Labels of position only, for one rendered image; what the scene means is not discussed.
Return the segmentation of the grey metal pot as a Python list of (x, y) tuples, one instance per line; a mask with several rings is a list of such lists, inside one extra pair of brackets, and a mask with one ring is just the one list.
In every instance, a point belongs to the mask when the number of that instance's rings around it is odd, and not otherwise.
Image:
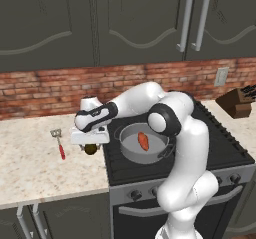
[[(148, 137), (148, 150), (138, 142), (138, 133)], [(169, 157), (175, 150), (176, 139), (154, 132), (147, 123), (134, 123), (120, 126), (114, 132), (114, 138), (120, 142), (121, 153), (128, 160), (138, 164), (153, 164)]]

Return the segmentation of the black oven door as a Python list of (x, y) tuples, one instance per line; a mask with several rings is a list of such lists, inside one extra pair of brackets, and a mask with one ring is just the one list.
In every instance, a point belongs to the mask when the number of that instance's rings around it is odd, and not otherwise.
[[(110, 189), (110, 203), (112, 205), (111, 239), (155, 239), (156, 233), (168, 218), (167, 213), (152, 217), (134, 217), (119, 213), (121, 206), (138, 209), (159, 207), (156, 197), (149, 192), (155, 186), (158, 186), (158, 184), (139, 183)], [(243, 184), (220, 187), (213, 197), (229, 193), (237, 186), (242, 186), (244, 189)], [(228, 202), (205, 206), (199, 212), (195, 220), (195, 228), (203, 239), (222, 239), (243, 189)], [(142, 193), (142, 197), (137, 201), (133, 201), (130, 197), (133, 190), (139, 190)]]

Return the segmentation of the dark grey wall cupboard door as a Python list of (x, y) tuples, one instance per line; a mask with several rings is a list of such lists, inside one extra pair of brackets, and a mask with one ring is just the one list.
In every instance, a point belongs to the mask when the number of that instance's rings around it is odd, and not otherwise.
[(185, 59), (256, 57), (256, 0), (210, 0), (201, 49), (195, 51), (203, 0), (193, 0)]
[(0, 0), (0, 72), (92, 66), (91, 0)]
[(100, 64), (180, 61), (185, 0), (97, 0)]

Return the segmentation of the dark grey base cupboard door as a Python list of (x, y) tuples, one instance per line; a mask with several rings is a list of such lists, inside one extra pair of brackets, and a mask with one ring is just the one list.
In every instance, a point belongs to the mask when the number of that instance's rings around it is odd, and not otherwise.
[(248, 185), (243, 193), (241, 205), (236, 212), (229, 231), (234, 234), (256, 233), (256, 178)]
[(111, 239), (109, 194), (39, 203), (47, 239)]
[(0, 239), (34, 239), (34, 233), (25, 234), (17, 218), (17, 209), (0, 210)]

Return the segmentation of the grey wall socket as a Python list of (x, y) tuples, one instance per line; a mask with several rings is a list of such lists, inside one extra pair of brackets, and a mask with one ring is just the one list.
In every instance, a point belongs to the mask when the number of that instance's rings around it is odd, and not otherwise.
[(228, 76), (229, 68), (228, 67), (221, 67), (217, 70), (216, 78), (215, 78), (215, 87), (224, 86), (226, 83), (226, 79)]

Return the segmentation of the dark green avocado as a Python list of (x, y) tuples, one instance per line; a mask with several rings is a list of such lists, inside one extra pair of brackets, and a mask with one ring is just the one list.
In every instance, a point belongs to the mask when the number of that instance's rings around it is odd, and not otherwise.
[(87, 155), (94, 155), (97, 152), (98, 148), (96, 144), (86, 144), (84, 151)]

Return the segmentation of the red handled metal spatula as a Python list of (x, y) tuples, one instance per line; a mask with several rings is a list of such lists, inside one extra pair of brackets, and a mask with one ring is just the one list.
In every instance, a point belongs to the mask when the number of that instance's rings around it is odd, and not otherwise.
[(62, 144), (61, 144), (61, 142), (60, 142), (61, 130), (60, 130), (60, 129), (54, 129), (54, 130), (51, 130), (50, 133), (51, 133), (51, 136), (52, 136), (52, 137), (54, 137), (54, 138), (57, 139), (61, 158), (62, 158), (63, 160), (65, 160), (65, 159), (66, 159), (65, 152), (64, 152), (63, 146), (62, 146)]

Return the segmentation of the brown wooden knife block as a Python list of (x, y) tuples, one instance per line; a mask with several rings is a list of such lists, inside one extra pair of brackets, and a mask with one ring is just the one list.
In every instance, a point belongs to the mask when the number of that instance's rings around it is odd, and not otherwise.
[(232, 118), (249, 117), (251, 103), (256, 101), (256, 84), (233, 89), (218, 97), (215, 102)]

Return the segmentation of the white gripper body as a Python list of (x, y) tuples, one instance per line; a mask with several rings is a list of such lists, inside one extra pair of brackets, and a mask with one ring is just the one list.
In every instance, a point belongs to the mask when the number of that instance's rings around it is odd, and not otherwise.
[(106, 126), (84, 133), (76, 127), (70, 129), (71, 143), (77, 145), (86, 144), (107, 144), (110, 142), (109, 133)]

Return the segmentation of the black and silver stove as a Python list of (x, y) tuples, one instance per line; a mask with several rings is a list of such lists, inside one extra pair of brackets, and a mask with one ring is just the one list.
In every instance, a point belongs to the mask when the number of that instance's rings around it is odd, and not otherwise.
[[(229, 185), (244, 185), (250, 182), (256, 170), (256, 162), (238, 141), (219, 123), (214, 115), (200, 102), (195, 103), (192, 116), (205, 122), (210, 134), (210, 149), (207, 169), (222, 179), (220, 187)], [(116, 119), (108, 126), (110, 142), (104, 146), (104, 156), (110, 189), (117, 186), (130, 186), (139, 183), (163, 183), (174, 164), (175, 150), (167, 158), (154, 164), (138, 164), (123, 156), (120, 142), (114, 138), (114, 132), (120, 126), (134, 123), (146, 123), (146, 116), (140, 115), (130, 118)], [(239, 174), (241, 180), (237, 184), (230, 181), (232, 174)], [(112, 205), (110, 203), (111, 232)]]

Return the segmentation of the orange sweet potato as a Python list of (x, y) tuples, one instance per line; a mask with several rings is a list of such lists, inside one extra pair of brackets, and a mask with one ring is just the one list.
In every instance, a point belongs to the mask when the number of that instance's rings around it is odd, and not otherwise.
[(149, 150), (148, 136), (143, 132), (138, 133), (138, 142), (143, 150), (145, 151)]

